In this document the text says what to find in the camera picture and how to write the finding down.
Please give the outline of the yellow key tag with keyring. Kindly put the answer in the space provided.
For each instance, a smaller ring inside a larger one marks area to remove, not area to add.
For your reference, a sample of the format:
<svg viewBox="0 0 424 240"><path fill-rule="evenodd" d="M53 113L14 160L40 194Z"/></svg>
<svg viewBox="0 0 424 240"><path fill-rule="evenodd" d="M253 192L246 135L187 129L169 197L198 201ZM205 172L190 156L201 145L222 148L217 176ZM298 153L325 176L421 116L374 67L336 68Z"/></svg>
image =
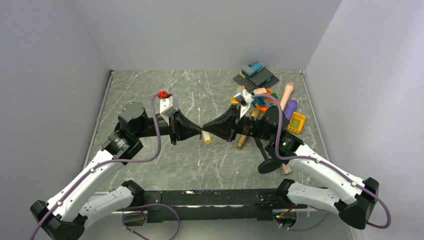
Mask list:
<svg viewBox="0 0 424 240"><path fill-rule="evenodd" d="M212 138L209 132L202 130L201 135L205 144L210 144L212 142Z"/></svg>

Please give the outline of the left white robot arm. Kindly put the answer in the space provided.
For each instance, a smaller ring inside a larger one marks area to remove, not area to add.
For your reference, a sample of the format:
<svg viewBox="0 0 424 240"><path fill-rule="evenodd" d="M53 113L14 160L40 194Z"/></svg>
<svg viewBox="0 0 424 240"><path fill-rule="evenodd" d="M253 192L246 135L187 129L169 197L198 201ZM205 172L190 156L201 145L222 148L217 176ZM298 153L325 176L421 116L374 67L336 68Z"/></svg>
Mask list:
<svg viewBox="0 0 424 240"><path fill-rule="evenodd" d="M188 120L171 97L161 99L159 112L148 115L137 101L126 104L114 131L107 137L91 162L59 193L47 201L38 200L30 211L37 229L53 240L77 240L93 223L120 209L137 210L146 205L145 190L133 180L123 182L111 192L92 199L97 189L129 163L143 148L141 138L168 135L172 143L201 133Z"/></svg>

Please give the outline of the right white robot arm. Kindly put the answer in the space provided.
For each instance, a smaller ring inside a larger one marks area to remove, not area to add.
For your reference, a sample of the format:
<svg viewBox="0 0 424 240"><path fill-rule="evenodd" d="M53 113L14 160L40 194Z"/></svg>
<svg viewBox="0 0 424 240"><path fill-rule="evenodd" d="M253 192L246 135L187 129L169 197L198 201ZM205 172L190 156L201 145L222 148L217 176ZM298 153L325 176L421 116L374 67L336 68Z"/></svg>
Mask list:
<svg viewBox="0 0 424 240"><path fill-rule="evenodd" d="M334 213L347 225L363 230L369 222L378 197L379 182L362 179L335 166L317 154L301 139L285 130L288 120L277 107L269 107L260 119L241 116L241 109L232 105L223 115L206 123L201 129L231 142L236 135L268 141L261 150L264 161L258 172L267 174L286 164L321 182L324 188L310 187L285 179L276 191L276 203L282 208L309 205Z"/></svg>

